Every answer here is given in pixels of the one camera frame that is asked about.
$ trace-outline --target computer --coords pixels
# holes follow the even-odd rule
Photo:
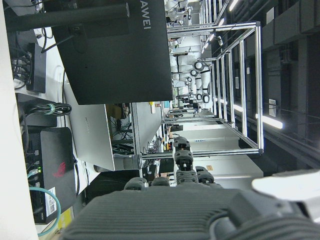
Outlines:
[[[79,105],[69,83],[65,99],[72,106],[70,122],[77,157],[96,166],[115,170],[105,104]]]

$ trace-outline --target computer monitor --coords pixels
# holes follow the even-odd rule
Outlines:
[[[48,1],[44,6],[50,13],[123,2]],[[58,50],[80,105],[173,99],[164,1],[126,2],[129,17],[52,27],[56,42],[74,35]]]
[[[77,157],[99,167],[115,170],[114,156],[104,104],[78,105],[70,84],[65,99],[72,106],[70,122]]]

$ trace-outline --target fluorescent light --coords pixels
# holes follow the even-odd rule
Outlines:
[[[242,106],[238,106],[238,105],[236,105],[236,104],[233,104],[233,109],[236,110],[236,111],[238,111],[238,112],[241,112],[241,113],[244,111],[244,109],[242,108]]]
[[[222,104],[225,104],[225,100],[223,100],[222,98],[220,99],[220,102],[221,102]]]
[[[269,124],[270,126],[273,126],[277,129],[283,129],[284,128],[284,124],[278,120],[275,120],[271,117],[268,116],[262,116],[262,122],[264,122],[265,124]]]
[[[214,37],[215,37],[215,34],[212,33],[212,34],[210,35],[210,37],[209,37],[209,41],[212,41],[212,39],[214,39]]]
[[[229,7],[229,11],[230,11],[230,12],[234,9],[234,7],[235,7],[235,5],[238,3],[238,1],[239,1],[239,0],[233,0],[233,2],[231,3],[231,5],[230,5],[230,7]]]
[[[222,19],[220,20],[218,26],[221,26],[222,24],[224,24],[224,22],[225,22],[225,18],[222,18]]]

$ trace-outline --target monitor back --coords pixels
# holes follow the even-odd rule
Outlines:
[[[76,2],[81,8],[104,1]],[[80,105],[173,99],[164,1],[126,2],[129,18],[81,24],[85,37],[75,36],[58,45]],[[52,28],[56,42],[70,36],[70,27]]]

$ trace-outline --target cardboard box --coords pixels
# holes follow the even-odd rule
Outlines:
[[[113,104],[106,104],[105,105],[106,114],[111,116],[115,119],[121,119],[122,117],[122,109],[119,106]]]

